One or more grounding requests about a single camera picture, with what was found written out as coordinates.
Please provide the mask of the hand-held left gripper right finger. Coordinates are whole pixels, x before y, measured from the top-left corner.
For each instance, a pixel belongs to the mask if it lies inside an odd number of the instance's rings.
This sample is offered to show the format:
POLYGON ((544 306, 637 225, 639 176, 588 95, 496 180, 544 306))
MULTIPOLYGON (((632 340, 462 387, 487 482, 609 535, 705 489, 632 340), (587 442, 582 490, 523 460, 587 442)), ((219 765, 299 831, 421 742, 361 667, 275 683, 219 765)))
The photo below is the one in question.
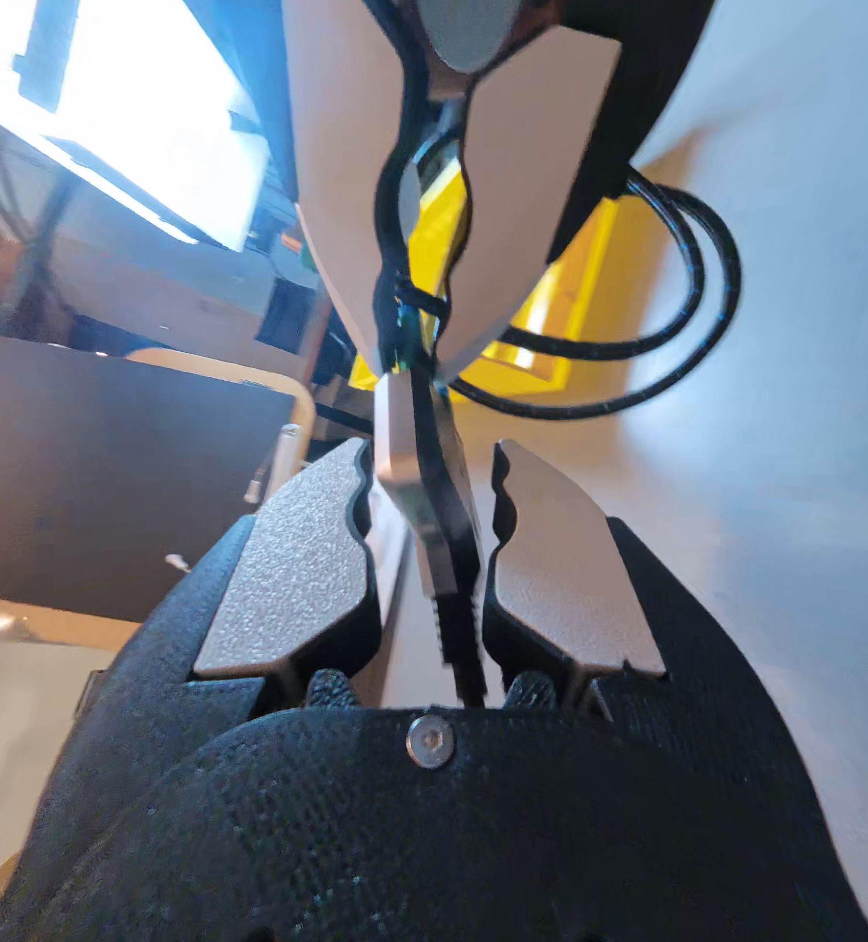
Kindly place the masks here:
POLYGON ((603 509, 513 440, 498 442, 492 468, 498 544, 487 567, 483 642, 506 688, 541 673, 559 703, 575 706, 600 678, 666 677, 603 509))

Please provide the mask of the grey hdmi adapter hub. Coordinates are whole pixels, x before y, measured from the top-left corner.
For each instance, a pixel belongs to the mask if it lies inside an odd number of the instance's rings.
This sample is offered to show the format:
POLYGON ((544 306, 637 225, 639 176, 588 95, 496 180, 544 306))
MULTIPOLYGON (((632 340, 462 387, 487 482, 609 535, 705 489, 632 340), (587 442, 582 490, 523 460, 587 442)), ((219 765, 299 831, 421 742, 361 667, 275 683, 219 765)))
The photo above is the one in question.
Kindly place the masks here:
POLYGON ((386 374, 374 390, 375 476, 414 532, 430 598, 472 598, 482 541, 449 397, 420 367, 386 374))

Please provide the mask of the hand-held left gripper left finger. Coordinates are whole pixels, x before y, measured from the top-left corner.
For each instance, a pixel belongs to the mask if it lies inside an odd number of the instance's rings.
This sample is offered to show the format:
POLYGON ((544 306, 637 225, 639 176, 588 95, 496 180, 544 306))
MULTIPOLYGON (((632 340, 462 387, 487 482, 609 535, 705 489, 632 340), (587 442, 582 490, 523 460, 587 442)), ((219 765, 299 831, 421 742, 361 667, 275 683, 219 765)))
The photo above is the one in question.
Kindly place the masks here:
POLYGON ((254 516, 192 671, 275 680, 301 698, 318 672, 353 680, 383 623, 370 530, 370 445, 353 438, 301 471, 254 516))

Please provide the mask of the yellow plastic bin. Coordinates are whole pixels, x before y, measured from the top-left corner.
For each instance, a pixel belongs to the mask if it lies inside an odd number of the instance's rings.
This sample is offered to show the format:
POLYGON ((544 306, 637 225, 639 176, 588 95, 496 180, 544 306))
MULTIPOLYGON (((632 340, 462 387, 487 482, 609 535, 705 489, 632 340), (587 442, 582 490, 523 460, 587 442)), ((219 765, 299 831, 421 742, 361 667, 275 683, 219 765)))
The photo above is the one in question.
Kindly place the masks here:
MULTIPOLYGON (((423 191, 419 222, 408 243, 411 273, 421 288, 440 291, 465 203, 459 161, 452 158, 423 191)), ((513 327, 542 336, 580 339, 617 213, 614 200, 598 205, 522 303, 513 327)), ((495 341, 460 378, 490 394, 515 397, 562 392, 570 371, 569 361, 495 341)))

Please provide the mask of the person's right hand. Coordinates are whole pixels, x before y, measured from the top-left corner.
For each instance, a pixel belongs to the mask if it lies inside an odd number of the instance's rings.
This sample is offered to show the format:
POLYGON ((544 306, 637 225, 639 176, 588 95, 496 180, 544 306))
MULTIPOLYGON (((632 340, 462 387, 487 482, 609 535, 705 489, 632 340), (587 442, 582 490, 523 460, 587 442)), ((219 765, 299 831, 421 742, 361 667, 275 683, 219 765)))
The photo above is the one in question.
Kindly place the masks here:
POLYGON ((421 28, 451 70, 472 75, 501 51, 524 1, 416 1, 421 28))

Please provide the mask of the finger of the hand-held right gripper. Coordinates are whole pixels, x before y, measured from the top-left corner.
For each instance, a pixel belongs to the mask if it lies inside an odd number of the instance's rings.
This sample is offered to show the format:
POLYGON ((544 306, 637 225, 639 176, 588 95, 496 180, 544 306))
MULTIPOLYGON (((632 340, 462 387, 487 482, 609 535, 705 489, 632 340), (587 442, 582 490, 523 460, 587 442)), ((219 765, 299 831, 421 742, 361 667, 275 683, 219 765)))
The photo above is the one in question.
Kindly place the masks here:
POLYGON ((460 155, 468 225, 447 277, 440 382, 500 337, 547 269, 621 51, 617 40, 553 26, 474 84, 460 155))
POLYGON ((306 242, 357 351, 374 372, 390 372, 404 351, 399 200, 421 144, 427 60, 395 2, 281 6, 306 242))

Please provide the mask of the white desk stand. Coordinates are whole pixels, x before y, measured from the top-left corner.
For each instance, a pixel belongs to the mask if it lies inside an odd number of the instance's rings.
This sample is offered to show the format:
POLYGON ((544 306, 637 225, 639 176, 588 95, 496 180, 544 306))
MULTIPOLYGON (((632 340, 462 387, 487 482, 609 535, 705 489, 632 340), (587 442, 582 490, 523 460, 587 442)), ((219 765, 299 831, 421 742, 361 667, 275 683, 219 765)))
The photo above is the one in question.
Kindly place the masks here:
POLYGON ((298 471, 301 426, 286 423, 278 433, 274 446, 251 477, 243 496, 250 506, 265 504, 298 471))

